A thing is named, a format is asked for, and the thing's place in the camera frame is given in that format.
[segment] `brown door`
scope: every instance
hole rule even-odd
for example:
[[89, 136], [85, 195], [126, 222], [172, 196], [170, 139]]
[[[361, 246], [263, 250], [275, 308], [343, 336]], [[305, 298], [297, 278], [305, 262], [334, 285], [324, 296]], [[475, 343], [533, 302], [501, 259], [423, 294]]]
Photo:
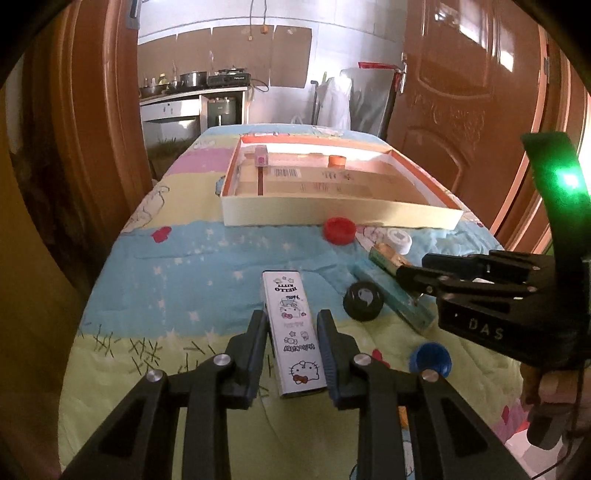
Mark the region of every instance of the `brown door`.
[[51, 58], [52, 113], [67, 181], [106, 258], [152, 188], [139, 115], [133, 2], [77, 0], [60, 15]]
[[527, 168], [519, 136], [540, 124], [542, 38], [511, 0], [408, 3], [407, 75], [388, 142], [493, 233]]

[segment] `barcode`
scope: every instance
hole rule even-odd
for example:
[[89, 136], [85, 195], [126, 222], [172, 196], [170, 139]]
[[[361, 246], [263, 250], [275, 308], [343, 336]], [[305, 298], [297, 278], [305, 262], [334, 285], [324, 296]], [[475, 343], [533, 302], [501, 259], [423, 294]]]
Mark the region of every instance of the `barcode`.
[[301, 177], [301, 173], [297, 168], [273, 168], [273, 172], [275, 177]]

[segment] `bed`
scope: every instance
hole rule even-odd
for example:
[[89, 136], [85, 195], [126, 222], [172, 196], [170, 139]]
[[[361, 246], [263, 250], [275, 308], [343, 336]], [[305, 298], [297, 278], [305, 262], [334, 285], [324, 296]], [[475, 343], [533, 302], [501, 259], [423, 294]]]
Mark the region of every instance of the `bed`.
[[[503, 441], [511, 437], [525, 417], [515, 361], [444, 332], [436, 322], [419, 335], [389, 307], [372, 322], [347, 316], [342, 297], [356, 281], [351, 267], [367, 257], [358, 243], [330, 245], [316, 226], [224, 227], [216, 184], [245, 133], [383, 144], [372, 135], [307, 125], [235, 125], [207, 130], [178, 158], [124, 227], [86, 306], [60, 399], [62, 466], [149, 369], [168, 374], [194, 369], [245, 331], [252, 311], [262, 307], [263, 270], [299, 270], [313, 313], [330, 309], [340, 331], [392, 368], [407, 370], [411, 352], [426, 340], [444, 344], [453, 360], [450, 383]], [[478, 219], [440, 188], [463, 209], [462, 219], [453, 231], [409, 229], [413, 247], [407, 258], [420, 264], [427, 252], [462, 255], [500, 248]], [[425, 301], [435, 318], [433, 302]], [[260, 385], [250, 410], [228, 412], [233, 478], [355, 476], [357, 412], [335, 410], [326, 392], [278, 398], [272, 364]], [[182, 425], [178, 435], [182, 438]], [[174, 472], [180, 478], [177, 461]], [[407, 475], [414, 476], [412, 461]]]

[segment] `kitchen counter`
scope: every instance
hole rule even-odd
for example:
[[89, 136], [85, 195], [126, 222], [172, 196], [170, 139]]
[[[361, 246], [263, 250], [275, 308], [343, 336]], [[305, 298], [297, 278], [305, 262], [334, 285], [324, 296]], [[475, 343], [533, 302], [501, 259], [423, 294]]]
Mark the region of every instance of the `kitchen counter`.
[[248, 87], [223, 87], [223, 88], [208, 88], [203, 90], [191, 90], [190, 92], [173, 93], [171, 95], [155, 95], [153, 97], [141, 98], [139, 105], [151, 105], [152, 103], [168, 102], [171, 100], [179, 100], [185, 98], [199, 97], [201, 95], [210, 95], [212, 93], [231, 93], [231, 92], [246, 92]]
[[158, 95], [140, 99], [146, 149], [167, 142], [194, 140], [208, 128], [209, 102], [216, 97], [234, 97], [237, 100], [236, 123], [248, 123], [249, 87], [224, 87], [190, 92]]

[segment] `pink small block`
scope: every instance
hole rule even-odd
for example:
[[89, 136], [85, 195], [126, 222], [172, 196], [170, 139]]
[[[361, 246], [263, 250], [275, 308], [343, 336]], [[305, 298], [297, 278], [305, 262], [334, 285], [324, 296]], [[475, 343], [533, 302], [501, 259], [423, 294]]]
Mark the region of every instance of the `pink small block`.
[[269, 166], [269, 152], [266, 145], [257, 145], [255, 147], [255, 167]]

